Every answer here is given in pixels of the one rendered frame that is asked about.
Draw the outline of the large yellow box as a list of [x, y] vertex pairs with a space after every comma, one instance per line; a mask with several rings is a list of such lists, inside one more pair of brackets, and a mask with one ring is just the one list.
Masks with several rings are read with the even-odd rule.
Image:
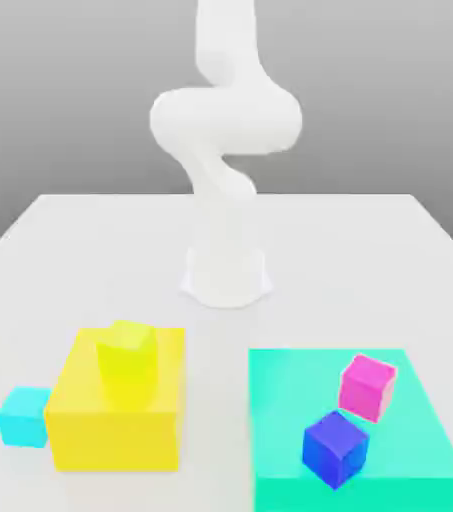
[[107, 379], [102, 328], [79, 330], [44, 409], [59, 471], [176, 471], [185, 408], [185, 330], [157, 328], [156, 366], [144, 379]]

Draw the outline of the small blue cube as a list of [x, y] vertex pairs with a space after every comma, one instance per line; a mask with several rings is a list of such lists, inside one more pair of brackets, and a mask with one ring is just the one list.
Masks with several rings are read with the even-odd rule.
[[333, 490], [363, 468], [370, 436], [337, 410], [304, 430], [302, 462]]

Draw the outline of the large turquoise box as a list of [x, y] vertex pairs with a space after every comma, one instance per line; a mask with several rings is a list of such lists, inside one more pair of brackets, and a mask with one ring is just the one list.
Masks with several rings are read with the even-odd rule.
[[337, 409], [354, 349], [252, 349], [249, 422], [253, 512], [453, 512], [453, 446], [402, 349], [366, 355], [397, 369], [361, 472], [333, 490], [302, 462], [305, 429]]

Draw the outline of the small yellow cube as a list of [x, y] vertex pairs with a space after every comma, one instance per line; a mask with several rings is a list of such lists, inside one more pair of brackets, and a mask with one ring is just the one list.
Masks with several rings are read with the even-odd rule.
[[117, 320], [103, 330], [95, 347], [106, 396], [128, 409], [148, 407], [158, 380], [156, 329]]

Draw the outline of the small pink cube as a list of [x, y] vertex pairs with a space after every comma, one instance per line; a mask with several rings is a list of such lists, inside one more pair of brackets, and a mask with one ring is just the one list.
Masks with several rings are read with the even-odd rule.
[[378, 423], [391, 402], [397, 375], [395, 366], [356, 354], [341, 373], [338, 406]]

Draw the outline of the small cyan cube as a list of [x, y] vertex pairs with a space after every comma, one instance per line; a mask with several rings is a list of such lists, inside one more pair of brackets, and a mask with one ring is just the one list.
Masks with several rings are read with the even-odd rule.
[[16, 386], [0, 408], [0, 435], [6, 446], [43, 448], [48, 440], [44, 409], [50, 388]]

